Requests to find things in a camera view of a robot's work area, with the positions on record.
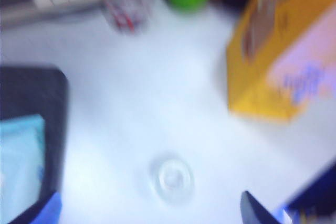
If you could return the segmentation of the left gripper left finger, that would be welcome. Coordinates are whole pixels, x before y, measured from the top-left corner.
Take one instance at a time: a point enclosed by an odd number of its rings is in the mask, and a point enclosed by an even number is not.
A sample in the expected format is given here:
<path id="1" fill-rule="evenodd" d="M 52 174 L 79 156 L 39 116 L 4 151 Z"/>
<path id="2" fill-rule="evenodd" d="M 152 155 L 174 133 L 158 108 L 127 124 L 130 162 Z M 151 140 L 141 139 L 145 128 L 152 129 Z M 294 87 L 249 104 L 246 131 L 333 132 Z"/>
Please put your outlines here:
<path id="1" fill-rule="evenodd" d="M 61 196 L 58 192 L 54 192 L 42 208 L 38 216 L 38 223 L 57 224 L 59 222 L 61 210 Z"/>

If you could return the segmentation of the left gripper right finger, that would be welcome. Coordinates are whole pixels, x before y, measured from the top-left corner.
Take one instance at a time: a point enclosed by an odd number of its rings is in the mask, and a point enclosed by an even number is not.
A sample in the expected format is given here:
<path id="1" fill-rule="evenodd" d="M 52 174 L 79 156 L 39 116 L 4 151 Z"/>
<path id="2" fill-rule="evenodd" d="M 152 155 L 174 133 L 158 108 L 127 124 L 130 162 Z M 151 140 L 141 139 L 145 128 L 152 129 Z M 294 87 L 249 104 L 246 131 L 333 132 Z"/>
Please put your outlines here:
<path id="1" fill-rule="evenodd" d="M 241 194 L 240 212 L 243 224 L 276 223 L 276 219 L 248 191 Z"/>

